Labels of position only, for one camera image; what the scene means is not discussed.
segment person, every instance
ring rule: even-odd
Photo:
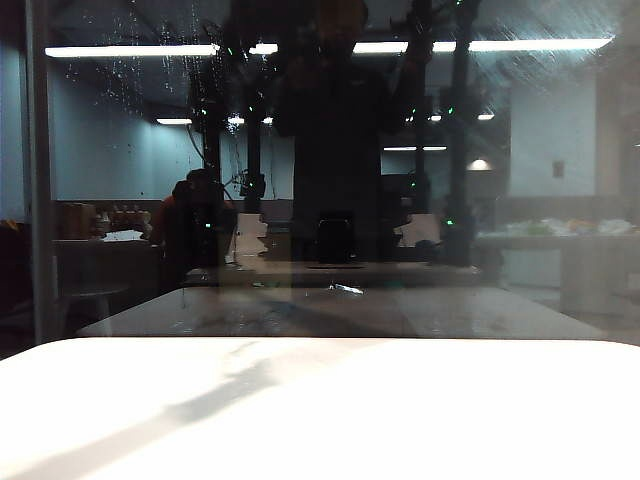
[[[199,205],[215,206],[216,191],[215,182],[209,170],[193,170],[189,172],[186,180],[176,184],[172,194],[163,200],[160,209],[154,215],[149,241],[153,245],[164,246],[161,282],[161,290],[164,293],[178,288],[189,270],[214,266],[198,264],[203,262],[201,253],[210,257],[214,252],[200,252],[200,245],[198,245],[200,235],[196,231],[194,217],[198,214]],[[215,252],[219,259],[228,248],[227,237],[230,237],[235,229],[237,212],[233,202],[225,201],[221,211],[213,213],[217,217],[218,224],[208,224],[206,228],[226,234],[219,236],[224,241],[222,245],[216,246],[220,250]],[[207,260],[213,263],[218,261],[211,258]]]
[[[360,260],[378,257],[381,132],[396,133],[421,93],[418,65],[428,46],[411,42],[392,94],[352,54],[368,19],[363,0],[318,0],[318,58],[292,60],[275,108],[274,126],[295,137],[294,257],[314,256],[318,222],[333,212],[353,222]]]

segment ceiling light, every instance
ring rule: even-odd
[[[98,57],[210,57],[220,50],[218,45],[130,45],[107,47],[51,47],[45,53],[53,58]]]
[[[271,55],[277,52],[277,43],[259,43],[255,47],[249,49],[249,53],[252,55]]]
[[[533,52],[597,50],[612,38],[538,39],[538,40],[481,40],[471,43],[472,52]],[[406,52],[408,42],[360,42],[356,55],[400,54]],[[456,42],[435,42],[435,53],[451,53]],[[218,53],[218,45],[110,45],[105,47],[50,47],[45,53],[53,58],[114,58],[114,57],[208,57]],[[278,51],[275,43],[260,43],[249,50],[256,55],[271,55]]]
[[[415,152],[417,147],[385,147],[385,152]],[[447,147],[424,147],[425,152],[444,152]]]
[[[535,52],[562,50],[597,50],[604,47],[612,38],[566,38],[538,40],[479,40],[471,42],[472,52]],[[452,53],[456,50],[456,42],[435,42],[434,53]],[[408,42],[361,42],[356,44],[356,55],[404,53]]]
[[[408,42],[360,42],[353,49],[356,55],[404,53],[409,46]]]
[[[386,147],[385,152],[415,152],[417,147]]]
[[[471,42],[472,52],[540,52],[562,50],[597,50],[613,38],[563,38],[544,40],[482,40]]]
[[[193,122],[188,118],[159,118],[161,125],[191,125]]]
[[[491,170],[493,170],[493,167],[486,160],[479,158],[471,165],[469,165],[469,167],[467,167],[467,170],[469,170],[470,172],[490,172]]]

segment wall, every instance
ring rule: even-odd
[[[581,196],[596,189],[596,79],[514,85],[509,195]],[[564,178],[554,178],[564,162]]]
[[[8,30],[2,33],[6,38]],[[18,221],[25,221],[26,213],[22,65],[18,49],[0,39],[0,219]]]
[[[61,69],[49,82],[55,198],[155,198],[150,124]]]
[[[63,70],[51,72],[56,199],[161,200],[190,170],[201,168],[183,127],[150,123],[103,93]]]

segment desk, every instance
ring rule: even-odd
[[[616,293],[635,288],[629,276],[640,274],[640,235],[487,235],[479,237],[474,248],[491,256],[500,250],[559,250],[564,312],[624,314],[627,302]],[[489,276],[498,277],[495,273]]]
[[[104,336],[601,339],[603,333],[495,288],[187,288],[79,331]]]
[[[239,257],[242,270],[232,267],[194,270],[191,282],[211,281],[226,286],[252,285],[255,282],[293,286],[323,286],[343,283],[354,286],[401,285],[476,285],[482,272],[475,267],[458,268],[428,265],[425,262],[377,262],[322,266],[313,262],[269,261],[259,256]]]
[[[637,479],[640,350],[83,339],[0,362],[3,480]]]

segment cable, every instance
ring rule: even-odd
[[[193,132],[191,131],[191,125],[186,125],[187,128],[187,133],[189,133],[189,138],[191,139],[191,143],[193,144],[193,148],[196,149],[196,152],[198,152],[198,155],[200,155],[200,158],[202,158],[203,162],[207,162],[207,160],[204,158],[204,153],[202,153],[200,151],[200,149],[198,148],[198,144],[196,143],[195,138],[193,138]]]

